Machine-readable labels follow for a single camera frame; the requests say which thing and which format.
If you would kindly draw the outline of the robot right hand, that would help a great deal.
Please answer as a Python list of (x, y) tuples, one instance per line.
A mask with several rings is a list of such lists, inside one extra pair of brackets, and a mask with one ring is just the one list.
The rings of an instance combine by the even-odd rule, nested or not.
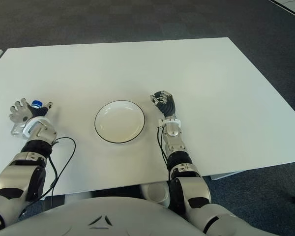
[(176, 116), (175, 102), (169, 92), (165, 90), (158, 91), (150, 95), (150, 99), (165, 118)]

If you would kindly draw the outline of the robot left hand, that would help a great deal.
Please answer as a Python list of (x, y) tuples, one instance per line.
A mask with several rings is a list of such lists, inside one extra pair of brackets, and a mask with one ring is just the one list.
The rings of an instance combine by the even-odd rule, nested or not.
[(21, 101), (16, 101), (14, 106), (10, 107), (11, 114), (9, 119), (19, 127), (25, 127), (26, 123), (35, 117), (44, 117), (47, 112), (52, 108), (53, 103), (49, 102), (43, 105), (41, 108), (34, 108), (31, 106), (25, 98)]

